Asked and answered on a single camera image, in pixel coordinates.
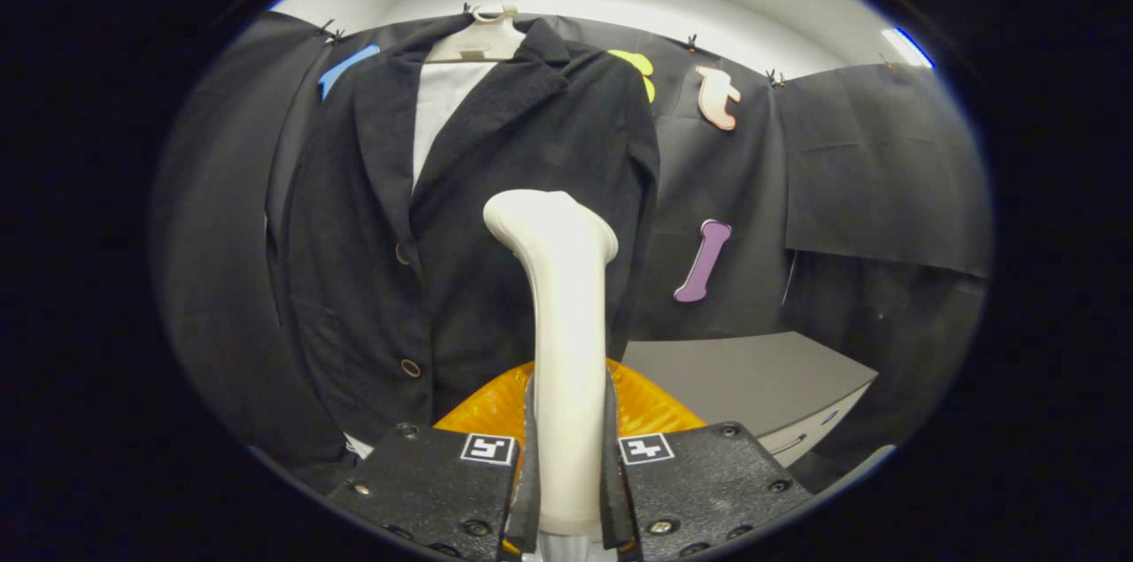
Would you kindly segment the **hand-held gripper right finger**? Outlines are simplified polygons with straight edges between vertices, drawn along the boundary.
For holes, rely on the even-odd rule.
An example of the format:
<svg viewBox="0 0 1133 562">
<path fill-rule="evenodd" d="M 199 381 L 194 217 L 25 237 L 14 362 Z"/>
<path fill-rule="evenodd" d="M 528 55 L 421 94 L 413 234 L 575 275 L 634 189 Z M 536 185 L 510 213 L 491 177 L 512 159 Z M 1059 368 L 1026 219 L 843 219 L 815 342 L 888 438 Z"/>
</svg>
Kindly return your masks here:
<svg viewBox="0 0 1133 562">
<path fill-rule="evenodd" d="M 636 371 L 607 361 L 602 530 L 620 561 L 684 561 L 736 547 L 813 495 L 740 422 L 708 424 Z"/>
</svg>

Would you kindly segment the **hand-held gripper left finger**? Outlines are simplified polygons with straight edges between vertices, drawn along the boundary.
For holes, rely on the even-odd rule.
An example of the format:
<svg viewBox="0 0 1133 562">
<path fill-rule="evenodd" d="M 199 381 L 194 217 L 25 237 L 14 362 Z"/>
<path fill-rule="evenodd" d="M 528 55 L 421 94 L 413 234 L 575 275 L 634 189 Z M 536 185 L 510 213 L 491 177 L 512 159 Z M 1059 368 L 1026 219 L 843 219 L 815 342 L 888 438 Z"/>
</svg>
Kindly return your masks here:
<svg viewBox="0 0 1133 562">
<path fill-rule="evenodd" d="M 517 561 L 533 551 L 533 373 L 531 363 L 502 373 L 436 424 L 400 424 L 329 493 L 329 505 L 420 557 Z"/>
</svg>

